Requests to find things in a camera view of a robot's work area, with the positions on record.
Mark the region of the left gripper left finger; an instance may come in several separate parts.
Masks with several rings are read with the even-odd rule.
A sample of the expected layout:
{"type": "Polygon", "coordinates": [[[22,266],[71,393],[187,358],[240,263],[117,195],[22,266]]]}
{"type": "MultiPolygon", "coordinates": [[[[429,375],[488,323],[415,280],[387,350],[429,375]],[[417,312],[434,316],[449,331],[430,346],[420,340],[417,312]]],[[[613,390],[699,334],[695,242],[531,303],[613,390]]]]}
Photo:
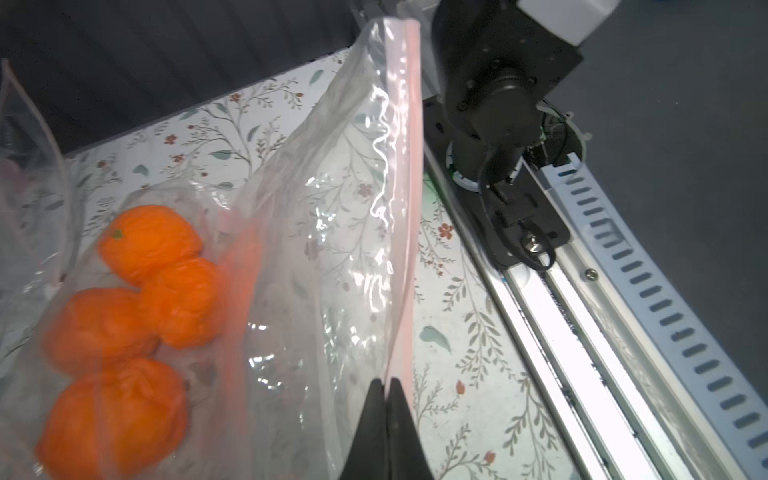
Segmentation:
{"type": "Polygon", "coordinates": [[[389,478],[387,404],[384,385],[373,380],[340,480],[389,478]]]}

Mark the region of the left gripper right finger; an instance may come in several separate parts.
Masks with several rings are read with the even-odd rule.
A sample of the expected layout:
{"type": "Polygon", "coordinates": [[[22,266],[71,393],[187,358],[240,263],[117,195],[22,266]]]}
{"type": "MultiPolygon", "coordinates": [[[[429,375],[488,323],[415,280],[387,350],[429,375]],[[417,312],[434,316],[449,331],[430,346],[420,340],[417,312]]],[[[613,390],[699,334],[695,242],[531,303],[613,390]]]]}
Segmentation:
{"type": "Polygon", "coordinates": [[[392,378],[386,400],[388,472],[392,480],[433,480],[403,386],[392,378]]]}

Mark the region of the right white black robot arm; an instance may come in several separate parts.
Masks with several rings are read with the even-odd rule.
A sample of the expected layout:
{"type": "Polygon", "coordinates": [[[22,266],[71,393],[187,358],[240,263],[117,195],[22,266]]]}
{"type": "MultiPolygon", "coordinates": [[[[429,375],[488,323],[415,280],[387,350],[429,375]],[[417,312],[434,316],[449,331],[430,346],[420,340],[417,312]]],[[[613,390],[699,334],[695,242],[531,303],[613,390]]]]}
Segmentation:
{"type": "Polygon", "coordinates": [[[583,60],[580,47],[615,1],[442,1],[431,43],[453,170],[494,183],[540,137],[538,103],[583,60]]]}

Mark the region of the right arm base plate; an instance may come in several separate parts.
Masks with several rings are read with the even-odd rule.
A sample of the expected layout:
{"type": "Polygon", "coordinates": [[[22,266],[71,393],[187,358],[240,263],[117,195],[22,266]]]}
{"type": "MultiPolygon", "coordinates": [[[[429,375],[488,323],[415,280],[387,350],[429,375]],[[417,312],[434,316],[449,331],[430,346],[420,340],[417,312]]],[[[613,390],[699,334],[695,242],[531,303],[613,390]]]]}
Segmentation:
{"type": "Polygon", "coordinates": [[[423,102],[426,148],[431,154],[433,178],[443,179],[441,189],[446,205],[458,209],[468,224],[468,238],[499,270],[527,261],[538,261],[567,245],[572,229],[555,208],[535,177],[522,162],[510,177],[482,194],[474,181],[455,170],[455,160],[473,157],[482,160],[485,147],[452,127],[435,97],[423,102]]]}

